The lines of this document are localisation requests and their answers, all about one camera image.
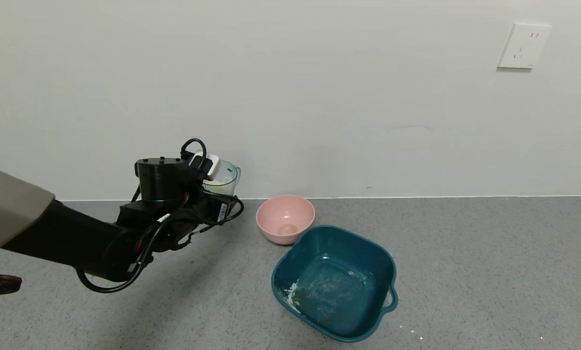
teal plastic basin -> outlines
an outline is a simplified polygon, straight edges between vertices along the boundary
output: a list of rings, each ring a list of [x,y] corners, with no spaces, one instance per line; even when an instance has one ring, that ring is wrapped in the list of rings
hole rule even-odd
[[[277,301],[333,339],[366,339],[394,310],[396,267],[381,246],[335,226],[315,226],[273,269]],[[384,306],[386,296],[392,301]]]

electrical socket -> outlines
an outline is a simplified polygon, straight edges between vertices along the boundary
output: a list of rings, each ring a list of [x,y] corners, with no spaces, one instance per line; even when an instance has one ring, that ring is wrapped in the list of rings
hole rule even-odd
[[[541,56],[552,26],[514,24],[497,66],[499,68],[532,69]]]

clear plastic cup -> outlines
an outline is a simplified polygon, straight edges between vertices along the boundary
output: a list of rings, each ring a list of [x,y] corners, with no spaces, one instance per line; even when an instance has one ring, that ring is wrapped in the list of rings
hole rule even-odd
[[[204,180],[203,187],[213,193],[235,195],[235,187],[239,179],[241,179],[241,168],[230,162],[221,161],[215,179]]]

flour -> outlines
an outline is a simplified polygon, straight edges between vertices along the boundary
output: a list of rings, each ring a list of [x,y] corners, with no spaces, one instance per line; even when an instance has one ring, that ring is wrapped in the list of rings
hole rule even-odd
[[[297,310],[297,306],[299,306],[299,303],[293,300],[293,298],[295,297],[296,290],[297,290],[297,281],[293,282],[289,289],[284,290],[284,293],[286,294],[286,299],[284,299],[284,301],[286,301],[286,303],[291,308],[293,308],[293,310],[297,311],[298,313],[301,313],[299,310]]]

gray floor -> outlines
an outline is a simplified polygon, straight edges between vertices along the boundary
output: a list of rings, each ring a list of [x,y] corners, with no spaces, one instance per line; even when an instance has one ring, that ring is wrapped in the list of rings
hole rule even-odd
[[[365,341],[338,343],[277,303],[288,248],[240,219],[157,259],[130,288],[89,292],[68,266],[0,250],[24,278],[0,297],[0,349],[581,349],[581,198],[313,201],[317,224],[392,253],[398,308]],[[118,204],[72,203],[111,221]]]

